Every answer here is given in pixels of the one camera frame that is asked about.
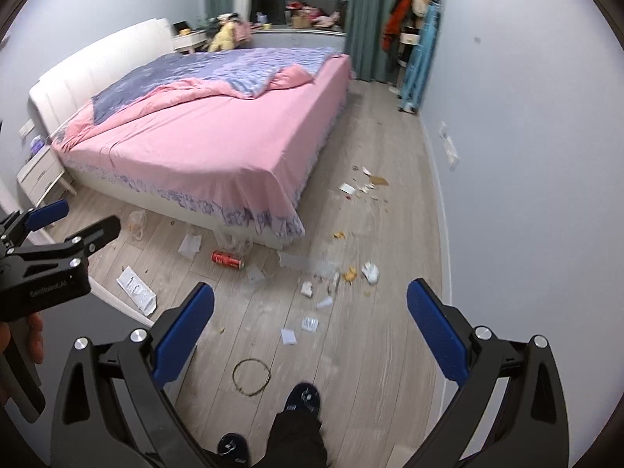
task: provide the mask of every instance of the metal screw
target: metal screw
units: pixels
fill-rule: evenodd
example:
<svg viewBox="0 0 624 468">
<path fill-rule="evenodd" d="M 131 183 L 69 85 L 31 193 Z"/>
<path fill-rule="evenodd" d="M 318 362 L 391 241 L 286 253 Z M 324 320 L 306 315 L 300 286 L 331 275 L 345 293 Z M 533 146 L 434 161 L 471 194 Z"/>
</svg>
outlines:
<svg viewBox="0 0 624 468">
<path fill-rule="evenodd" d="M 74 348 L 76 350 L 83 350 L 87 347 L 87 345 L 89 344 L 89 341 L 87 338 L 85 337 L 79 337 L 76 342 L 74 343 Z"/>
<path fill-rule="evenodd" d="M 539 348 L 546 348 L 548 346 L 548 340 L 540 334 L 534 337 L 533 341 L 535 342 L 536 346 L 539 346 Z"/>
<path fill-rule="evenodd" d="M 483 326 L 476 328 L 474 333 L 479 339 L 490 339 L 492 337 L 492 331 Z"/>
<path fill-rule="evenodd" d="M 147 331 L 145 329 L 136 329 L 130 334 L 130 339 L 135 343 L 141 343 L 147 337 Z"/>
</svg>

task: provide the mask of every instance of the wooden floor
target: wooden floor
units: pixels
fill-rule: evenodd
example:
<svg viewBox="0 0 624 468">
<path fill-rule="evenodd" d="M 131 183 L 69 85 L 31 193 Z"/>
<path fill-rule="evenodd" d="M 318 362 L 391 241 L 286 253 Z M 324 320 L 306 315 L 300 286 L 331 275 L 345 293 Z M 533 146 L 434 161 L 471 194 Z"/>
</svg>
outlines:
<svg viewBox="0 0 624 468">
<path fill-rule="evenodd" d="M 335 261 L 343 271 L 349 265 L 359 270 L 368 260 L 377 264 L 376 286 L 361 275 L 352 285 L 341 283 L 333 307 L 314 309 L 326 296 L 326 284 L 313 279 L 314 298 L 305 298 L 301 282 L 312 277 L 280 268 L 274 250 L 254 246 L 248 255 L 248 265 L 257 264 L 267 275 L 254 288 L 244 271 L 211 262 L 216 240 L 208 230 L 148 213 L 144 237 L 134 241 L 127 219 L 135 208 L 86 188 L 71 200 L 68 219 L 51 230 L 63 239 L 102 216 L 119 215 L 122 234 L 92 257 L 90 272 L 131 304 L 115 282 L 131 266 L 157 294 L 152 318 L 180 304 L 198 281 L 213 286 L 214 315 L 177 403 L 183 422 L 206 449 L 214 450 L 224 433 L 235 431 L 248 438 L 259 460 L 275 414 L 299 381 L 313 381 L 321 391 L 321 431 L 335 467 L 384 468 L 395 444 L 417 447 L 423 440 L 435 366 L 405 295 L 419 276 L 441 294 L 433 183 L 418 119 L 396 110 L 385 85 L 353 82 L 350 89 L 298 209 L 307 235 L 286 250 Z M 338 186 L 364 184 L 362 166 L 389 186 L 348 200 Z M 346 239 L 335 239 L 336 231 Z M 178 253 L 187 233 L 202 235 L 194 260 Z M 316 333 L 301 329 L 306 316 L 318 318 Z M 282 345 L 281 328 L 293 329 L 298 343 Z M 234 366 L 246 358 L 271 368 L 270 383 L 254 397 L 238 393 L 232 383 Z M 243 388 L 253 390 L 266 373 L 252 364 L 238 375 Z"/>
</svg>

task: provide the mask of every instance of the foot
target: foot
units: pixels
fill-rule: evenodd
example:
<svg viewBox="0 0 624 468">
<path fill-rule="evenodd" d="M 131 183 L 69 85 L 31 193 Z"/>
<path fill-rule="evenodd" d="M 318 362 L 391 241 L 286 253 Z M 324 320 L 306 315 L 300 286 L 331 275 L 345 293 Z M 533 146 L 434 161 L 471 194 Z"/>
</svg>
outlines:
<svg viewBox="0 0 624 468">
<path fill-rule="evenodd" d="M 244 468 L 250 466 L 250 455 L 247 441 L 239 434 L 228 433 L 219 440 L 216 453 Z"/>
<path fill-rule="evenodd" d="M 284 411 L 288 410 L 305 410 L 318 419 L 318 414 L 321 411 L 321 395 L 312 384 L 306 382 L 296 384 L 286 399 Z"/>
</svg>

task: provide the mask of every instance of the pink bed sheet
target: pink bed sheet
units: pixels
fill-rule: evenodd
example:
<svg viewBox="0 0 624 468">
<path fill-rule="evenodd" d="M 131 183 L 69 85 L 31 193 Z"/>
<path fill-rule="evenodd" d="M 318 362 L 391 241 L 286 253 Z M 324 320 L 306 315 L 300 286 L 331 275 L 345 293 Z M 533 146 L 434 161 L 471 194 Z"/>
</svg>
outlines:
<svg viewBox="0 0 624 468">
<path fill-rule="evenodd" d="M 175 200 L 227 225 L 305 235 L 296 205 L 346 101 L 348 56 L 303 86 L 256 99 L 212 96 L 121 124 L 63 151 L 67 167 Z"/>
</svg>

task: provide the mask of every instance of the red can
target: red can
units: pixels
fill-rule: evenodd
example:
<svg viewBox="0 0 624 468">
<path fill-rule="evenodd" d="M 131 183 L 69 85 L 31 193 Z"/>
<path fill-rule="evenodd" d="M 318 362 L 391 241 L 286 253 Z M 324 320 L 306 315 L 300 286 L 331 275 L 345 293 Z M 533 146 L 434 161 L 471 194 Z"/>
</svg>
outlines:
<svg viewBox="0 0 624 468">
<path fill-rule="evenodd" d="M 212 261 L 216 262 L 217 264 L 221 264 L 222 266 L 227 266 L 229 268 L 235 269 L 242 269 L 245 265 L 242 259 L 236 258 L 232 255 L 228 255 L 223 251 L 213 251 Z"/>
</svg>

